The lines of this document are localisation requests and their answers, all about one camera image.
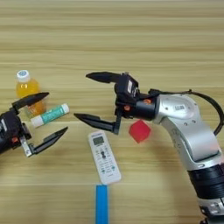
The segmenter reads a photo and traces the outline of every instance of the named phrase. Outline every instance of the black cable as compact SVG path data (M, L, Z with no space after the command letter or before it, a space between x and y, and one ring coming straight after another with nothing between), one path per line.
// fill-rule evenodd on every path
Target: black cable
M204 100L206 100L207 102L209 102L210 104L213 105L213 107L216 109L219 117L220 117L220 122L217 126L217 128L215 129L215 131L213 132L216 136L220 133L223 125L224 125L224 113L223 110L220 106L220 104L213 99L212 97L205 95L205 94L201 94L201 93L197 93L197 92L193 92L191 89L189 89L188 91L185 92L163 92L157 89L151 89L150 92L150 97L153 97L155 95L197 95L198 97L203 98Z

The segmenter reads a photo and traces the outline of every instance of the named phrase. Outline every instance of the white remote control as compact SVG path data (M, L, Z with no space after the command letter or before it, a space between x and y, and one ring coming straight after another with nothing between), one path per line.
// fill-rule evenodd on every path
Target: white remote control
M89 134L88 141L101 182L104 185L109 185L121 180L122 175L105 132L100 130Z

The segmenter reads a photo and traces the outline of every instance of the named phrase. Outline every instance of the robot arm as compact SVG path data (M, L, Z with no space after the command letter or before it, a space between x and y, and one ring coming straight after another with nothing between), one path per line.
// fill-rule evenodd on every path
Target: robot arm
M102 121L94 115L74 115L94 128L115 134L119 133L122 117L141 118L164 126L189 174L200 210L206 216L201 224L223 224L224 157L215 134L221 130L224 115L217 102L214 106L220 112L220 125L213 133L201 120L197 103L185 95L191 92L169 94L151 90L141 94L137 81L127 73L91 73L87 77L115 83L116 121ZM206 96L206 99L211 103L210 97Z
M16 149L19 146L24 148L24 154L30 157L33 154L38 154L41 151L55 144L67 131L67 128L61 129L44 139L44 142L37 147L32 143L27 143L26 140L32 138L30 131L26 125L21 122L18 117L19 110L24 106L31 106L45 98L48 93L39 93L26 96L25 98L12 103L12 108L9 111L0 115L0 153L8 149Z

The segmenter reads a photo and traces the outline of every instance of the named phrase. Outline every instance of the table surface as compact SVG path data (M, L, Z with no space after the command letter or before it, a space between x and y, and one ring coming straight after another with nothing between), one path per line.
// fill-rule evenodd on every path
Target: table surface
M21 148L1 155L0 222L94 223L100 181L88 134L95 129L73 112L113 121L115 94L85 74L129 71L142 92L192 88L224 107L223 27L223 1L1 0L0 111L16 100L16 72L27 69L51 93L48 108L66 102L71 113L39 129L21 113L35 144L69 130L38 156L26 158ZM214 129L214 109L195 100ZM199 223L195 192L169 135L149 123L150 138L137 144L128 133L133 122L123 119L119 136L107 134L122 173L109 187L110 223ZM218 139L223 146L223 132Z

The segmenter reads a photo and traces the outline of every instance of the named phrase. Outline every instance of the green toothpaste tube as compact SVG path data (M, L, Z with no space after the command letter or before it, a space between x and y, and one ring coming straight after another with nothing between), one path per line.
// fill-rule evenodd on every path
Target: green toothpaste tube
M31 119L32 125L37 128L41 125L49 123L65 114L69 113L69 107L66 103L46 111L43 115L35 116Z

